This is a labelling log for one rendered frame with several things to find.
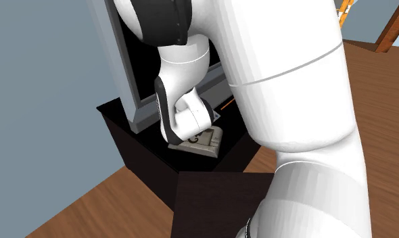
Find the black tv cabinet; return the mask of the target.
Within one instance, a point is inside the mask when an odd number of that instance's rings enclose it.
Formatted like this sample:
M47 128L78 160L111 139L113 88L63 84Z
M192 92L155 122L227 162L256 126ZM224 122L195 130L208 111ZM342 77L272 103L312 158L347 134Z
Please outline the black tv cabinet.
M214 123L222 128L217 158L169 149L156 122L136 134L126 121L119 98L97 107L118 148L125 166L150 188L170 209L174 208L179 172L242 172L260 149L248 134L235 101L214 110L221 117Z

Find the grey framed television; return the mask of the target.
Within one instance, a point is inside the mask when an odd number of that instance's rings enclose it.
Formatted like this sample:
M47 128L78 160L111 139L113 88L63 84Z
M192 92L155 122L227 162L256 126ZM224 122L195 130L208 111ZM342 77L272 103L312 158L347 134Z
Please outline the grey framed television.
M232 95L213 44L191 32L193 1L87 0L134 133L158 122L179 143Z

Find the dark robot stand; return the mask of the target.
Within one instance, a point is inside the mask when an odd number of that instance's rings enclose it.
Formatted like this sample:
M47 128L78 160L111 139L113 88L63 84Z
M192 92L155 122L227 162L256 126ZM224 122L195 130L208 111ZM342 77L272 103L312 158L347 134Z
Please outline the dark robot stand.
M180 173L170 238L235 238L265 198L273 176Z

